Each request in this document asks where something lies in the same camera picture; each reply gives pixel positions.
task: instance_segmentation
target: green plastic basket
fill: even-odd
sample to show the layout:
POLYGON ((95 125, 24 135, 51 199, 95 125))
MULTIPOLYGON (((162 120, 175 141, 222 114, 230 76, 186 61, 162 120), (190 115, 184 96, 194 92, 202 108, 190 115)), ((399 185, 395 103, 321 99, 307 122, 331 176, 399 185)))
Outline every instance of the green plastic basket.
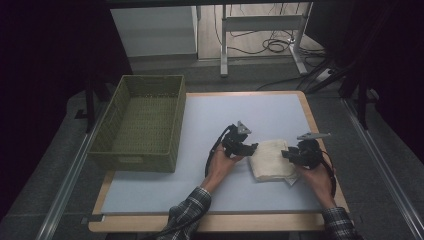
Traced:
POLYGON ((122 76, 88 158, 106 170, 174 172, 185 101, 183 76, 122 76))

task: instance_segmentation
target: human hand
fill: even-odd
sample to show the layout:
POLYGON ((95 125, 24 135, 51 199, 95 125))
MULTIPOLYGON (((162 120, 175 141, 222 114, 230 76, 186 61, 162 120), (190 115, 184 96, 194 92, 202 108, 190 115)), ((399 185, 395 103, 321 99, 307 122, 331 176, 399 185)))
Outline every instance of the human hand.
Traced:
POLYGON ((227 157, 224 151, 222 144, 219 144, 211 159, 208 175, 200 185, 209 193, 212 193, 231 172, 235 164, 244 158, 244 156, 227 157))
POLYGON ((332 185, 330 177, 322 163, 312 170, 306 169, 302 166, 296 166, 296 170, 303 176, 312 188, 323 208, 327 209, 337 206, 333 196, 331 195, 332 185))

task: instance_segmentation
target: white table surface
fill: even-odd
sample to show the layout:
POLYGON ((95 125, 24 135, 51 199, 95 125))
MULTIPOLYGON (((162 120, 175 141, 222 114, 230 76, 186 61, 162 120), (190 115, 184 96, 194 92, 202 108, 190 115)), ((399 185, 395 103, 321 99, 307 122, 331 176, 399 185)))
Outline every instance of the white table surface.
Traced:
MULTIPOLYGON (((231 124, 242 121, 251 144, 310 131, 296 94, 187 97, 175 173, 117 171, 101 209, 103 214, 166 213, 204 178, 209 150, 231 124)), ((248 159, 239 162, 213 194, 210 213, 317 212, 320 205, 306 183, 256 182, 248 159)))

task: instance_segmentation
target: metal stand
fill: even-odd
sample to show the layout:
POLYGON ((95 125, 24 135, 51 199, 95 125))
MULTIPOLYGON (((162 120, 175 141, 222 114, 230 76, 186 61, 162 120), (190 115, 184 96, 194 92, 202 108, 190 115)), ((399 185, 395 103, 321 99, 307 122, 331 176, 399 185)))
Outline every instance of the metal stand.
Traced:
POLYGON ((227 32, 274 30, 298 30, 289 48, 300 75, 306 75, 308 72, 300 58, 299 46, 311 7, 312 3, 309 2, 302 15, 227 17, 226 5, 222 5, 221 77, 228 76, 227 32))

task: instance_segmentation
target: towel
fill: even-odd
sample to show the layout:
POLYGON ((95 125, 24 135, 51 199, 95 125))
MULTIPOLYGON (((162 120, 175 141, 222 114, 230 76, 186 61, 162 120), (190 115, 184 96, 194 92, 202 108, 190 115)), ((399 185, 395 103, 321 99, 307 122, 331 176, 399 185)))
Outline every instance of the towel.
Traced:
POLYGON ((253 175, 259 182, 286 180, 293 185, 298 174, 293 163, 283 158, 281 150, 288 150, 283 139, 260 142, 255 153, 249 157, 253 175))

